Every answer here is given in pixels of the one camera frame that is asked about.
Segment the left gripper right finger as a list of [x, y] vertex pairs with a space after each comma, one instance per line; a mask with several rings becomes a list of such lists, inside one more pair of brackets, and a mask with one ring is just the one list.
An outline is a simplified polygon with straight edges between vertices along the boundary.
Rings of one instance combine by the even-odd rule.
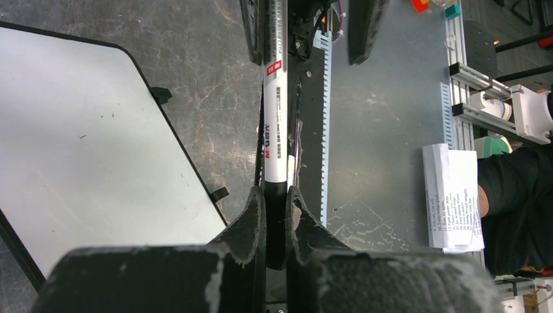
[[358, 252], [308, 211], [300, 190], [286, 204], [289, 312], [502, 312], [495, 284], [474, 259]]

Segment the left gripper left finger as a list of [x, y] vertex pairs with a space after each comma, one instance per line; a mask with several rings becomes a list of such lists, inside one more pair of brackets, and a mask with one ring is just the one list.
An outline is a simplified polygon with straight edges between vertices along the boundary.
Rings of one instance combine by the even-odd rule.
[[206, 245], [79, 248], [55, 266], [33, 312], [264, 312], [265, 199]]

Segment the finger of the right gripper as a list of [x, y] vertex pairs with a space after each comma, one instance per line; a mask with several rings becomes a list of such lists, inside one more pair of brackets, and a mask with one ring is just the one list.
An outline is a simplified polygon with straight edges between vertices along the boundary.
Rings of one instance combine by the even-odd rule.
[[263, 62], [265, 1], [240, 0], [243, 27], [250, 60], [261, 65]]
[[348, 5], [348, 64], [360, 65], [370, 56], [390, 0], [350, 0]]

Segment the white marker pen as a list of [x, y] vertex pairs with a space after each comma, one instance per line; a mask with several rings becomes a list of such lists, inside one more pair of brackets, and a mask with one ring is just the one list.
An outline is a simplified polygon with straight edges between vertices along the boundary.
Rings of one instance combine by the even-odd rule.
[[268, 268], [283, 270], [288, 189], [288, 2], [268, 1], [263, 77], [263, 193]]

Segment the white whiteboard black frame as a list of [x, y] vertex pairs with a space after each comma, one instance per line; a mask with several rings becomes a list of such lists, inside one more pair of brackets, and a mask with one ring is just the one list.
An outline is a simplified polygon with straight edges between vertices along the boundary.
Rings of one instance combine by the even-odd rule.
[[124, 48], [1, 24], [1, 237], [33, 287], [85, 246], [204, 244], [225, 228]]

